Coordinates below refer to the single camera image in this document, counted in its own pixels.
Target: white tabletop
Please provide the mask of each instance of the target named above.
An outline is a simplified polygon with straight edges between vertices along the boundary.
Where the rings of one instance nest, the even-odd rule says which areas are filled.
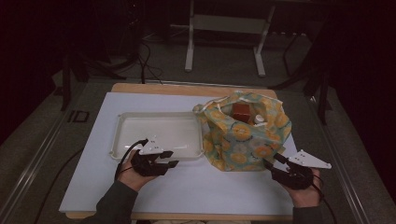
[[[70,181],[60,211],[94,212],[113,183],[118,161],[109,156],[118,123],[124,112],[192,111],[214,97],[109,92],[92,128],[78,167]],[[283,155],[297,150],[292,136]],[[143,187],[134,213],[290,216],[288,193],[264,172],[221,172],[205,156],[181,161],[166,175]]]

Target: table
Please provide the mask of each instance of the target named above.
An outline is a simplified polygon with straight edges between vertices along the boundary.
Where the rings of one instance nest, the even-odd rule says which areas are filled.
[[[108,152],[118,114],[125,110],[191,111],[200,101],[205,103],[235,90],[241,88],[116,84],[103,102],[60,211],[70,218],[92,215],[96,203],[111,185],[117,161]],[[269,90],[243,90],[276,97]],[[170,101],[171,105],[163,107],[163,103]],[[284,146],[285,156],[295,154],[292,136]],[[220,172],[202,157],[181,161],[165,176],[142,188],[132,219],[285,220],[291,219],[291,209],[289,195],[271,179],[269,172]]]
[[[262,47],[268,35],[268,29],[274,11],[275,5],[271,5],[266,20],[194,14],[194,0],[190,0],[189,45],[187,48],[185,71],[192,71],[194,29],[199,29],[261,35],[259,44],[253,48],[253,53],[258,75],[259,77],[265,77],[264,65],[262,64]]]

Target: white metal leg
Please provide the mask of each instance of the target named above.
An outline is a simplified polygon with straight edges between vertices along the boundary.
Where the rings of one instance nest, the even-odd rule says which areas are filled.
[[[265,70],[262,62],[262,47],[264,45],[265,38],[268,35],[268,29],[270,28],[271,19],[274,15],[274,11],[275,11],[275,6],[272,6],[268,14],[267,22],[262,27],[262,38],[260,39],[260,43],[257,47],[253,48],[254,58],[256,60],[257,72],[259,77],[265,77]]]
[[[190,0],[190,26],[189,26],[189,45],[187,48],[186,66],[184,70],[186,72],[192,71],[192,60],[194,57],[194,1]]]

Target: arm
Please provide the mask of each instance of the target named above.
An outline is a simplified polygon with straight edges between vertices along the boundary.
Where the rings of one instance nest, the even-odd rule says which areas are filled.
[[[86,217],[81,224],[93,223],[131,223],[131,214],[137,192],[156,176],[141,176],[131,164],[132,151],[128,161],[122,165],[118,180],[108,189],[105,196],[96,205],[96,213]]]
[[[314,177],[314,185],[320,188],[318,179],[320,173],[317,169],[312,169]],[[320,212],[319,203],[320,195],[314,187],[307,189],[290,189],[286,186],[282,187],[289,193],[293,204],[293,224],[316,224],[323,223],[323,217]]]

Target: human hand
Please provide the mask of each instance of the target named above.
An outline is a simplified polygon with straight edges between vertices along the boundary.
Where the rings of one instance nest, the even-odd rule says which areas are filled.
[[[311,170],[314,175],[314,185],[320,189],[320,172],[318,169],[311,168]],[[319,206],[320,195],[318,190],[313,186],[310,186],[307,189],[291,189],[284,185],[282,185],[282,187],[289,193],[294,207],[302,208]]]
[[[131,151],[128,160],[121,166],[120,174],[117,179],[129,188],[139,191],[150,180],[155,179],[157,176],[142,176],[134,170],[131,160],[135,153],[135,150]]]

